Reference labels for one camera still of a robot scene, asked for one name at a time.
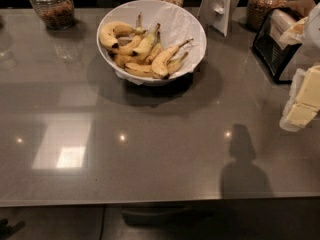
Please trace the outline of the long banana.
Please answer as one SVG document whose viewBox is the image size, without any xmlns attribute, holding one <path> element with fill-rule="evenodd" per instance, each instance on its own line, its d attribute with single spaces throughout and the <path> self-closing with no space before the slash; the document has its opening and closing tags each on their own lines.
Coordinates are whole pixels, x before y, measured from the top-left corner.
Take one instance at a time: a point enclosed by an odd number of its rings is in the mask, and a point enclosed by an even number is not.
<svg viewBox="0 0 320 240">
<path fill-rule="evenodd" d="M 192 39 L 183 41 L 180 44 L 171 45 L 160 52 L 151 63 L 152 76 L 156 79 L 164 79 L 169 76 L 168 63 L 169 60 Z"/>
</svg>

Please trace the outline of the bottom front banana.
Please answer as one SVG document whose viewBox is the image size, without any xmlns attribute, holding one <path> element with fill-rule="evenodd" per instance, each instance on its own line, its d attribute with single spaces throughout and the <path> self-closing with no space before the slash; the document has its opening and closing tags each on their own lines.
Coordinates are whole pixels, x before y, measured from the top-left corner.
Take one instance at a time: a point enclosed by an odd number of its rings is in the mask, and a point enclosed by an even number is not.
<svg viewBox="0 0 320 240">
<path fill-rule="evenodd" d="M 125 71 L 138 77 L 152 77 L 153 71 L 150 65 L 129 62 L 125 64 Z"/>
</svg>

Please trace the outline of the small right banana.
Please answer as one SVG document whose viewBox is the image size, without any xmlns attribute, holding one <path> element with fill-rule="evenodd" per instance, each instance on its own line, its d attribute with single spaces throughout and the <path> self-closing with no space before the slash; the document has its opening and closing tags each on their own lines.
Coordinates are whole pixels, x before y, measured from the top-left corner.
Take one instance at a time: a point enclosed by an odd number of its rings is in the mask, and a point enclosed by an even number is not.
<svg viewBox="0 0 320 240">
<path fill-rule="evenodd" d="M 188 56 L 188 52 L 185 52 L 179 58 L 173 59 L 168 64 L 168 72 L 170 75 L 174 74 L 175 72 L 179 71 L 182 67 L 183 60 Z"/>
</svg>

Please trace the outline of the small banana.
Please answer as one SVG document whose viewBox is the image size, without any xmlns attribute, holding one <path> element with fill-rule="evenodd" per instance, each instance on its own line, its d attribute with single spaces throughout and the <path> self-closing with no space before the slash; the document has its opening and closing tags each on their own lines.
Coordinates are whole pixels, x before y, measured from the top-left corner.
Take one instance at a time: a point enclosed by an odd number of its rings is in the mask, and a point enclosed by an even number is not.
<svg viewBox="0 0 320 240">
<path fill-rule="evenodd" d="M 146 64 L 151 64 L 156 56 L 163 51 L 163 46 L 161 43 L 161 34 L 157 32 L 156 44 L 151 49 L 150 53 L 145 59 Z"/>
<path fill-rule="evenodd" d="M 175 72 L 179 71 L 182 67 L 183 60 L 188 56 L 188 52 L 185 52 L 179 58 L 173 59 L 168 64 L 168 72 L 170 75 L 174 74 Z"/>
</svg>

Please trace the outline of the upright middle banana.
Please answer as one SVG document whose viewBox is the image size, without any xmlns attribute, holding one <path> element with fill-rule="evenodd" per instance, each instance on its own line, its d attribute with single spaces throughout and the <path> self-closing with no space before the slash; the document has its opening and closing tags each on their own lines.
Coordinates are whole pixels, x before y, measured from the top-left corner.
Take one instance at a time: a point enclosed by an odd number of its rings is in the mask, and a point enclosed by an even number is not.
<svg viewBox="0 0 320 240">
<path fill-rule="evenodd" d="M 153 48 L 159 29 L 160 24 L 157 23 L 155 28 L 142 39 L 136 48 L 133 49 L 132 55 L 138 59 L 144 60 Z"/>
</svg>

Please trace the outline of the small centre banana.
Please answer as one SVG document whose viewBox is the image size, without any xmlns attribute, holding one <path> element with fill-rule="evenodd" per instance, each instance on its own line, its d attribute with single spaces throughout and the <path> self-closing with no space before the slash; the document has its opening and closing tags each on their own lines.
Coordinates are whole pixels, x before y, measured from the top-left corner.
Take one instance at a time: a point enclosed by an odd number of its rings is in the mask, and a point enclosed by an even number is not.
<svg viewBox="0 0 320 240">
<path fill-rule="evenodd" d="M 156 56 L 163 51 L 163 46 L 161 43 L 161 34 L 157 32 L 156 44 L 151 49 L 150 53 L 145 59 L 146 64 L 151 64 Z"/>
</svg>

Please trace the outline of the lower left banana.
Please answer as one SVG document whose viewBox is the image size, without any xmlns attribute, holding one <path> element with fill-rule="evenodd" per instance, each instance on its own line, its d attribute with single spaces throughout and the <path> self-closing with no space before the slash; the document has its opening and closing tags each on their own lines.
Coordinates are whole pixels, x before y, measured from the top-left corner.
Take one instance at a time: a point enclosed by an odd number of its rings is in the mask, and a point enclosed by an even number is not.
<svg viewBox="0 0 320 240">
<path fill-rule="evenodd" d="M 135 58 L 134 56 L 130 56 L 130 55 L 116 54 L 116 55 L 113 57 L 113 61 L 115 62 L 115 64 L 116 64 L 118 67 L 123 68 L 126 63 L 135 62 L 135 61 L 136 61 L 136 58 Z"/>
</svg>

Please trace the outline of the banana under curved one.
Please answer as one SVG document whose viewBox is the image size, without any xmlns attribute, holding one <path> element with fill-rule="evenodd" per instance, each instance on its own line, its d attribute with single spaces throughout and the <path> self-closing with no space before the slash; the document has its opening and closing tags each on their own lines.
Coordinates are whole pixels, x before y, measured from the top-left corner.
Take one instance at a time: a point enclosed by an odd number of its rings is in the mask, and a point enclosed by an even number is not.
<svg viewBox="0 0 320 240">
<path fill-rule="evenodd" d="M 136 28 L 135 28 L 135 35 L 133 36 L 132 40 L 128 42 L 124 46 L 119 46 L 118 48 L 112 48 L 108 51 L 108 53 L 113 56 L 114 54 L 120 55 L 131 55 L 134 48 L 136 48 L 144 37 L 145 30 L 142 27 L 142 16 L 138 15 L 136 20 Z"/>
</svg>

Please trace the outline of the curved banana far left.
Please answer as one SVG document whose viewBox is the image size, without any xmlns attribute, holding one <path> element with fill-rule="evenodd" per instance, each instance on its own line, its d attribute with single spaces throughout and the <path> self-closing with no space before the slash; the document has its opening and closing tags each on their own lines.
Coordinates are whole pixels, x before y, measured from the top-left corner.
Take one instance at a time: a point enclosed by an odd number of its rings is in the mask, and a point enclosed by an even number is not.
<svg viewBox="0 0 320 240">
<path fill-rule="evenodd" d="M 122 21 L 112 21 L 104 24 L 99 30 L 99 40 L 107 49 L 119 47 L 117 37 L 131 34 L 143 34 L 145 30 L 142 27 L 133 28 L 131 25 Z"/>
</svg>

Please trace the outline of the white sign stand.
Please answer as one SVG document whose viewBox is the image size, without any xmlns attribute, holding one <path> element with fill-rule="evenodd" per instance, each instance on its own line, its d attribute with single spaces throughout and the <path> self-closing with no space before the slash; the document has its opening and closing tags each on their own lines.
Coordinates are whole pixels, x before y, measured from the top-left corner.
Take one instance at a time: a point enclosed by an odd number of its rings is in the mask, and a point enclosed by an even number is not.
<svg viewBox="0 0 320 240">
<path fill-rule="evenodd" d="M 239 0 L 202 0 L 197 14 L 203 27 L 213 27 L 223 36 L 228 34 L 230 13 Z"/>
</svg>

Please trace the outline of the white packets in basket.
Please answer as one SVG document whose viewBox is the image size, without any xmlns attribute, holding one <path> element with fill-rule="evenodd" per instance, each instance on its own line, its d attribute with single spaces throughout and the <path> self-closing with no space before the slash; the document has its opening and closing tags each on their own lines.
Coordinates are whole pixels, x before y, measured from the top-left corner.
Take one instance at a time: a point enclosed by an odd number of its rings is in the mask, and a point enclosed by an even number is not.
<svg viewBox="0 0 320 240">
<path fill-rule="evenodd" d="M 276 9 L 270 18 L 270 36 L 281 49 L 285 49 L 288 45 L 301 44 L 306 21 L 307 17 L 295 20 L 288 13 Z"/>
</svg>

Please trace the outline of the left glass cereal jar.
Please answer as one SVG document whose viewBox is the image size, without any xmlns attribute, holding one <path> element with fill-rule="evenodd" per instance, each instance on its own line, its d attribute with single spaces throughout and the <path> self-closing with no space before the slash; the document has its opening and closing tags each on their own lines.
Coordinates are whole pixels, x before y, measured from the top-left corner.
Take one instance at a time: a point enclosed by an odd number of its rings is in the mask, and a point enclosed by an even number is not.
<svg viewBox="0 0 320 240">
<path fill-rule="evenodd" d="M 73 0 L 29 0 L 47 29 L 66 29 L 74 23 Z"/>
</svg>

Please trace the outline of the right glass cereal jar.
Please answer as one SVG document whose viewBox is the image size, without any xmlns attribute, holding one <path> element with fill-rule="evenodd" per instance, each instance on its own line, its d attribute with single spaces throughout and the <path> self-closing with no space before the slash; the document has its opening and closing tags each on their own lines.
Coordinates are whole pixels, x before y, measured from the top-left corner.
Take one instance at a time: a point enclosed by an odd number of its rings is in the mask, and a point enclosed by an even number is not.
<svg viewBox="0 0 320 240">
<path fill-rule="evenodd" d="M 270 10 L 284 7 L 288 1 L 289 0 L 248 0 L 247 27 L 258 31 Z"/>
</svg>

